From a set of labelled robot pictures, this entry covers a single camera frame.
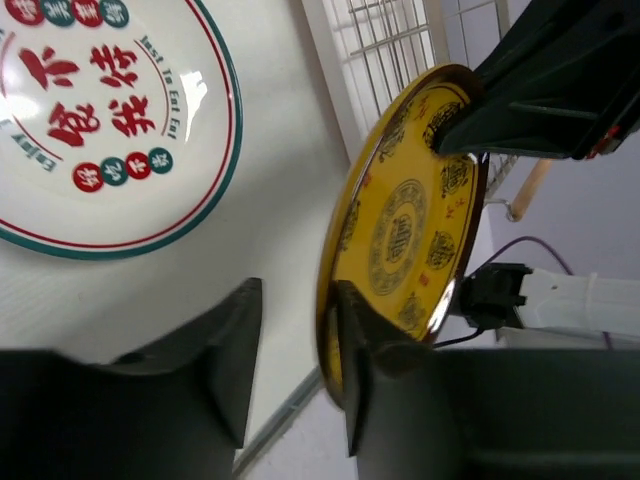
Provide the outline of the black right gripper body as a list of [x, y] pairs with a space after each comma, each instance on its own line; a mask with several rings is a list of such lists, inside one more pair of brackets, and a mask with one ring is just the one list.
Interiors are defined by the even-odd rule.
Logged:
[[486, 100], [634, 100], [639, 3], [532, 1], [475, 74]]

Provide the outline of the brown plate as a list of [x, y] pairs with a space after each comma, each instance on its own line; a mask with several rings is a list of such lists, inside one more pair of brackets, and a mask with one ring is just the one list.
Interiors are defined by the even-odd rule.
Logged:
[[370, 131], [334, 207], [316, 281], [316, 352], [343, 402], [334, 285], [351, 282], [411, 340], [433, 343], [468, 265], [487, 186], [486, 155], [441, 155], [438, 129], [483, 93], [458, 64], [413, 80]]

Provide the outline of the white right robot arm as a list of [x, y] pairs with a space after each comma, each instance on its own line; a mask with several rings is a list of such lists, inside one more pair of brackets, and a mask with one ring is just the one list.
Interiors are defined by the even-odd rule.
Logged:
[[[441, 154], [533, 157], [510, 209], [522, 215], [556, 160], [615, 152], [639, 128], [639, 5], [532, 1], [476, 68], [483, 93], [436, 130]], [[635, 337], [635, 281], [489, 264], [464, 281], [455, 313], [482, 328]]]

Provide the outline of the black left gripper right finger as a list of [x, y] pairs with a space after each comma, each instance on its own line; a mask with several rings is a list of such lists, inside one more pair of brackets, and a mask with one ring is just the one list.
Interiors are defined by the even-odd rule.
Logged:
[[348, 453], [362, 479], [635, 479], [634, 350], [433, 349], [336, 285]]

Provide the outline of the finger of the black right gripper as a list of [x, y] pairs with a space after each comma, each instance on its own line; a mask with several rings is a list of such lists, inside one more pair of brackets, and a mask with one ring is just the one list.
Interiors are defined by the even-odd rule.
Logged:
[[437, 150], [584, 160], [615, 150], [638, 119], [638, 60], [615, 45], [545, 50], [440, 127]]

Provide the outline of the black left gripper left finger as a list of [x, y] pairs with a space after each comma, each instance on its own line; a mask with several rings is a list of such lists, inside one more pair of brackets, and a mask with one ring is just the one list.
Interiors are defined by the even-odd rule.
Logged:
[[243, 446], [262, 324], [249, 278], [109, 364], [1, 353], [5, 479], [228, 479]]

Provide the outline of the white plate red chinese characters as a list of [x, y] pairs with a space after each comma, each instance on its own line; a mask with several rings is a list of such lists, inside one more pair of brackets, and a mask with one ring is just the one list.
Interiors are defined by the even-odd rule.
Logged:
[[1, 5], [1, 237], [111, 260], [180, 239], [219, 204], [243, 109], [201, 1]]

